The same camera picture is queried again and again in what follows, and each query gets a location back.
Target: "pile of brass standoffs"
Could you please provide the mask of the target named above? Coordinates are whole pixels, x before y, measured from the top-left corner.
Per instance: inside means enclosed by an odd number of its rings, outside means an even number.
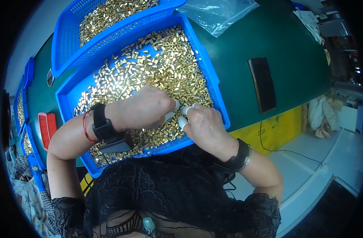
[[[158,53],[149,55],[148,50],[143,50],[144,45],[151,45]],[[134,90],[140,90],[146,84],[166,91],[171,98],[178,99],[181,105],[190,106],[198,102],[205,107],[212,107],[213,101],[195,54],[198,52],[191,49],[180,25],[138,39],[122,49],[121,56],[112,56],[116,60],[114,67],[110,68],[108,60],[105,60],[102,68],[94,74],[97,86],[89,86],[89,91],[82,93],[74,116],[88,111],[97,102],[106,104],[129,98]],[[102,166],[143,153],[143,149],[157,148],[184,135],[178,125],[179,116],[180,110],[157,129],[131,130],[135,143],[132,151],[102,154],[98,150],[102,143],[98,143],[89,153],[95,163]]]
[[[26,155],[29,155],[31,153],[33,154],[31,142],[30,139],[28,138],[27,132],[25,132],[23,136],[23,147]]]
[[[99,4],[79,25],[80,47],[120,20],[157,5],[158,0],[107,0]]]
[[[17,96],[17,120],[19,121],[19,125],[22,126],[24,123],[24,113],[23,113],[23,98],[22,91],[20,90]]]

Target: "black watch strap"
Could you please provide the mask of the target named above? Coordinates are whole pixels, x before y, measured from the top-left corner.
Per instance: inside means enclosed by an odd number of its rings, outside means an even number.
[[[246,165],[246,158],[249,156],[249,150],[250,146],[246,144],[241,139],[238,140],[238,152],[237,156],[232,156],[228,161],[226,162],[217,162],[216,165],[219,165],[220,167],[223,167],[229,172],[239,172],[241,171],[245,165]]]
[[[105,104],[96,103],[93,105],[90,110],[94,111],[93,119],[93,131],[97,136],[98,140],[105,140],[107,138],[111,138],[116,136],[117,132],[111,124],[110,119],[106,119],[105,117]]]

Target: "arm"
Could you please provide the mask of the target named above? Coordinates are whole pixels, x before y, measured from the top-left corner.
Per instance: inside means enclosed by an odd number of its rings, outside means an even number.
[[[223,162],[236,156],[238,140],[225,131],[220,112],[196,104],[187,111],[189,124],[184,131],[201,149]],[[266,156],[253,150],[249,165],[240,173],[255,188],[253,193],[267,193],[280,202],[283,181],[279,170]]]
[[[176,102],[168,97],[166,92],[146,85],[128,99],[107,104],[105,116],[111,120],[116,131],[155,128],[164,122],[165,114],[172,111],[175,105]],[[89,138],[97,140],[92,129],[93,112],[89,113],[86,123]],[[75,158],[83,155],[92,145],[85,137],[82,115],[70,119],[55,132],[49,143],[47,155],[52,199],[84,199]]]

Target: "silver bangle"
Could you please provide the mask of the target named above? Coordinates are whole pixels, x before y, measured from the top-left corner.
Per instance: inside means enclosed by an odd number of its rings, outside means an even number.
[[[239,172],[241,172],[242,170],[244,170],[245,168],[246,168],[246,166],[249,164],[249,162],[250,162],[250,158],[251,158],[251,150],[253,149],[249,144],[248,144],[248,146],[249,146],[249,156],[248,156],[248,160],[246,160],[246,163],[243,165],[243,167],[241,168],[241,169],[239,169],[239,170],[237,170],[236,171],[236,173],[239,173]]]

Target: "red plastic bin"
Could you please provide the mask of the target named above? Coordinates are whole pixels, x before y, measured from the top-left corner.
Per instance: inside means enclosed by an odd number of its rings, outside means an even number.
[[[44,150],[48,151],[49,142],[51,141],[52,136],[57,131],[56,116],[52,112],[39,112],[38,117],[42,145],[44,147]]]

